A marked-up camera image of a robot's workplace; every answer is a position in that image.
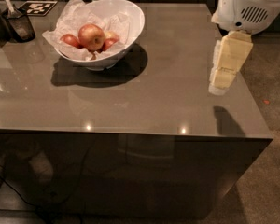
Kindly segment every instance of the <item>speaker grille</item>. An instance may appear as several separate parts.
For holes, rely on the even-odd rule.
[[[247,7],[241,12],[242,18],[245,21],[259,23],[268,17],[268,11],[260,7]]]

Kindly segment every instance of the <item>checkered board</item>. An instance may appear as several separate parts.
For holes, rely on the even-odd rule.
[[[57,1],[27,1],[19,8],[25,9],[28,16],[46,16]]]

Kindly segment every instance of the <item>bowl of fruit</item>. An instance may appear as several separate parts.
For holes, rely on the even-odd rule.
[[[128,0],[70,0],[56,29],[43,36],[64,59],[101,71],[127,54],[144,24],[142,9]]]

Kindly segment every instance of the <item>gray countertop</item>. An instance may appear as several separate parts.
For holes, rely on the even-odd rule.
[[[36,39],[0,48],[0,129],[272,138],[239,74],[208,93],[220,33],[202,4],[139,4],[143,33],[114,67],[93,72],[42,37],[64,3],[30,17]]]

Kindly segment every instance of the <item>crumpled paper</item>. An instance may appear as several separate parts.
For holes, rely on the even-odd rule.
[[[44,32],[44,38],[54,48],[73,60],[99,60],[125,49],[130,27],[129,16],[119,12],[109,18],[102,19],[93,13],[93,9],[95,8],[91,3],[86,4],[83,0],[69,0],[57,20],[56,29]],[[65,34],[72,34],[77,37],[78,30],[86,23],[96,24],[104,31],[114,31],[119,35],[120,41],[112,45],[107,51],[91,53],[85,48],[77,49],[60,40]]]

